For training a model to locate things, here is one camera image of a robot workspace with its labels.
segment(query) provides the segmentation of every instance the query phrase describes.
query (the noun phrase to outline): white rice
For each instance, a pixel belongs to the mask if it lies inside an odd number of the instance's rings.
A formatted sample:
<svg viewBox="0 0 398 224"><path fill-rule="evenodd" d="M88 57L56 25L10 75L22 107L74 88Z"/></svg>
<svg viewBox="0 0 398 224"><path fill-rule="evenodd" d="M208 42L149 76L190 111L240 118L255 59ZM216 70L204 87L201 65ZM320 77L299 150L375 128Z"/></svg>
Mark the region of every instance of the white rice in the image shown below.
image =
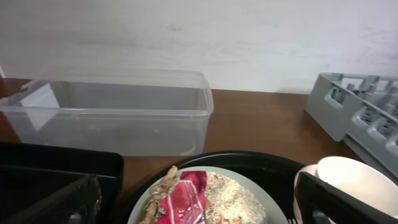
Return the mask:
<svg viewBox="0 0 398 224"><path fill-rule="evenodd" d="M241 224L260 223L266 217L265 208L253 194L224 175L207 172L205 195L207 224L219 224L220 215L230 223L241 219Z"/></svg>

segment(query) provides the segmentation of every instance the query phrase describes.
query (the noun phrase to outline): plastic dish rack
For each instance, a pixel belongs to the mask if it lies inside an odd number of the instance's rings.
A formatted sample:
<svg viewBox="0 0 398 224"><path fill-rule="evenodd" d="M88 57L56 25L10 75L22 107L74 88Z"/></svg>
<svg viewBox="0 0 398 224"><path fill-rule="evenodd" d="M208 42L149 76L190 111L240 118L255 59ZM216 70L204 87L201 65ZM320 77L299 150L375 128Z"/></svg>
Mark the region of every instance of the plastic dish rack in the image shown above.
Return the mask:
<svg viewBox="0 0 398 224"><path fill-rule="evenodd" d="M306 110L335 140L398 184L398 77L321 73Z"/></svg>

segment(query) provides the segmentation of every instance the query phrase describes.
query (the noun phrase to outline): black tray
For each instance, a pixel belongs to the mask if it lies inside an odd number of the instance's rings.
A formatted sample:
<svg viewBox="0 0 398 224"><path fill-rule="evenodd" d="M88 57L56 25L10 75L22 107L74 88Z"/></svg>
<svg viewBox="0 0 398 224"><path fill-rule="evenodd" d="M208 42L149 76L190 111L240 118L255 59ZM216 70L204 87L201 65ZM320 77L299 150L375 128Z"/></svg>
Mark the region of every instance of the black tray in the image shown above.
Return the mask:
<svg viewBox="0 0 398 224"><path fill-rule="evenodd" d="M304 167L303 164L260 152L223 151L192 157L179 162L176 166L179 169L193 166L214 166L242 174L262 187L279 205L286 218L294 218L294 177ZM139 197L156 180L163 177L168 169L159 172L137 190L113 223L126 224Z"/></svg>
<svg viewBox="0 0 398 224"><path fill-rule="evenodd" d="M123 157L111 152L0 142L0 220L87 174L96 174L103 201L97 222L121 187Z"/></svg>

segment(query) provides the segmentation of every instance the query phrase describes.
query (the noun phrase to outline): pink packet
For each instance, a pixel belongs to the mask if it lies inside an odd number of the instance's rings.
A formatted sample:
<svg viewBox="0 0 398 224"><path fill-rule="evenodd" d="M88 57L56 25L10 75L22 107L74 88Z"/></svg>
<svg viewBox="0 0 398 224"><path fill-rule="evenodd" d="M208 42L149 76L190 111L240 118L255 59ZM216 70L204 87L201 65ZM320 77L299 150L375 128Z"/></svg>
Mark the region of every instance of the pink packet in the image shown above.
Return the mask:
<svg viewBox="0 0 398 224"><path fill-rule="evenodd" d="M182 172L173 192L159 205L155 224L205 224L206 171Z"/></svg>

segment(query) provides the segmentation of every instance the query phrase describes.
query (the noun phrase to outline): white plate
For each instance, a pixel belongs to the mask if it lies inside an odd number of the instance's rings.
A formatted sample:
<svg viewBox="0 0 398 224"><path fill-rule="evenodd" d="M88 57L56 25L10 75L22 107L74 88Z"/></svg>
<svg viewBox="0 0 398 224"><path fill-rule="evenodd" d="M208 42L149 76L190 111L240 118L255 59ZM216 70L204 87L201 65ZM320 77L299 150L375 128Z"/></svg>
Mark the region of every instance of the white plate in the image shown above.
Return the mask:
<svg viewBox="0 0 398 224"><path fill-rule="evenodd" d="M249 180L247 177L237 174L233 171L227 170L227 169L222 169L222 168L217 168L217 167L207 167L207 166L197 166L197 167L188 167L184 168L178 171L178 174L180 174L183 171L195 171L195 170L200 170L200 171L207 171L207 172L216 172L221 175L225 175L231 179L234 179L236 182L238 182L240 185L245 187L246 189L249 189L250 192L254 194L254 197L264 206L266 209L266 214L267 214L267 224L287 224L287 219L282 212L282 210L279 208L278 204L272 199L269 194L265 190L263 190L260 186L258 186L256 183L253 181ZM153 185L158 184L161 179L156 181ZM149 189L147 189L142 196L139 198L137 201L136 205L132 209L132 212L129 217L129 221L127 224L138 224L139 219L142 215L142 208L144 207L145 203L147 200L150 198L150 193Z"/></svg>

